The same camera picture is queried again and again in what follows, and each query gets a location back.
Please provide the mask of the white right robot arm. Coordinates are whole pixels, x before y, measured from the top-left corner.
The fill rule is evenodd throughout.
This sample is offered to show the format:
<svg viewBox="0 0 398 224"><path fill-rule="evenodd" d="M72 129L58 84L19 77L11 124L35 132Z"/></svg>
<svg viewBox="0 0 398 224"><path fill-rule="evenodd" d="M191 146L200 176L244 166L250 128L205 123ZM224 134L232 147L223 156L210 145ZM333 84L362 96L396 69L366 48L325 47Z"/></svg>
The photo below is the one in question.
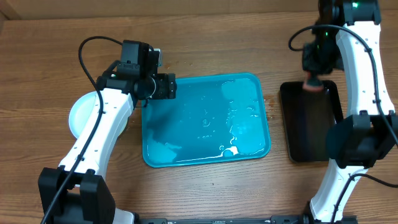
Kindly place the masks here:
<svg viewBox="0 0 398 224"><path fill-rule="evenodd" d="M319 75L345 73L346 118L328 131L328 169L308 204L304 223L355 223L343 209L360 178L397 145L397 115L389 97L380 55L381 12L377 1L318 3L319 17L309 27L315 40L302 48L306 86Z"/></svg>

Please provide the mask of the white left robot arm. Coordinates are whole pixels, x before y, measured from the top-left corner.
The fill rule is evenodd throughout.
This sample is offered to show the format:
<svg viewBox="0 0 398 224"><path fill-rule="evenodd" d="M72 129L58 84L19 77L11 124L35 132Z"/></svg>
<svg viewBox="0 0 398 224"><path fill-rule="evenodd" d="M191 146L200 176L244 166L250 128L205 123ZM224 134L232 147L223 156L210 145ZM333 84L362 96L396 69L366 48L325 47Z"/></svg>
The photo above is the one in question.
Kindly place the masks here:
<svg viewBox="0 0 398 224"><path fill-rule="evenodd" d="M134 40L120 46L121 58L91 81L93 107L75 144L39 175L42 223L139 223L138 214L116 207L105 182L109 159L137 102L174 99L177 84L175 74L158 72L160 49Z"/></svg>

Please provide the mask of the light green plate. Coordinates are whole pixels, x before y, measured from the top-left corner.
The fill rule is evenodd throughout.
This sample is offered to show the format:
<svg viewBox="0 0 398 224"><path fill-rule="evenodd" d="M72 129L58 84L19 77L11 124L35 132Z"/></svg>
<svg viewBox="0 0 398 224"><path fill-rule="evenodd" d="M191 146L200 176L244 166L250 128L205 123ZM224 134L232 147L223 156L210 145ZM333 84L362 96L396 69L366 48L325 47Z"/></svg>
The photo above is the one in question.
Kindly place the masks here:
<svg viewBox="0 0 398 224"><path fill-rule="evenodd" d="M71 109L70 130L78 142L85 143L100 114L101 119L91 142L113 141L119 136L133 109L131 95L121 90L105 88L100 93L87 93Z"/></svg>

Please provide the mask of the orange green scrub sponge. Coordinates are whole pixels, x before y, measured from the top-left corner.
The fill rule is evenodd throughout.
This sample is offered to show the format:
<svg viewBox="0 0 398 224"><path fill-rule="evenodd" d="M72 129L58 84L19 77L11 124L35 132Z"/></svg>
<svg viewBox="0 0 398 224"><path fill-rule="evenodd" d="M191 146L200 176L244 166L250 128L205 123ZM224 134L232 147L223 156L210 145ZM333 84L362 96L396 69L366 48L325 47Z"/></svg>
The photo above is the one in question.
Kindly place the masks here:
<svg viewBox="0 0 398 224"><path fill-rule="evenodd" d="M322 91L324 86L316 74L308 72L307 78L303 82L302 89L310 92L318 92Z"/></svg>

